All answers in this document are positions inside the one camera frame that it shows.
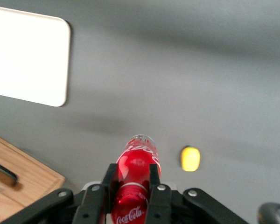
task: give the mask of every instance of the white panel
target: white panel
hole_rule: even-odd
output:
[[[63,19],[0,7],[0,95],[62,106],[69,46]]]

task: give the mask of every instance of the bolt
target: bolt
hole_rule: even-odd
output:
[[[98,189],[99,189],[99,185],[95,185],[95,186],[93,186],[93,187],[91,188],[92,191],[96,191],[96,190],[98,190]]]
[[[62,191],[58,194],[58,197],[64,197],[66,195],[67,195],[67,193],[65,191]]]
[[[196,197],[198,194],[197,194],[197,192],[195,190],[190,190],[188,192],[188,195],[190,195],[191,197]]]
[[[157,189],[158,189],[158,190],[165,190],[166,187],[165,187],[165,185],[160,184],[160,185],[157,187]]]

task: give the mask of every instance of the coca-cola logo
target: coca-cola logo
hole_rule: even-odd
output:
[[[143,211],[140,210],[140,206],[133,208],[130,210],[129,214],[125,215],[125,216],[118,216],[117,220],[116,220],[116,224],[126,224],[129,223],[133,220],[135,220],[136,218],[139,218],[140,216],[142,216],[144,214]]]

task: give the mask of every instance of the red plastic bottle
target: red plastic bottle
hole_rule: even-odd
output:
[[[149,165],[161,167],[151,138],[136,135],[127,143],[117,160],[119,190],[116,193],[111,218],[114,224],[143,224],[149,193]]]

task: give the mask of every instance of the yellow sponge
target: yellow sponge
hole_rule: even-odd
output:
[[[186,146],[181,154],[182,169],[193,172],[198,169],[200,164],[200,152],[197,148]]]

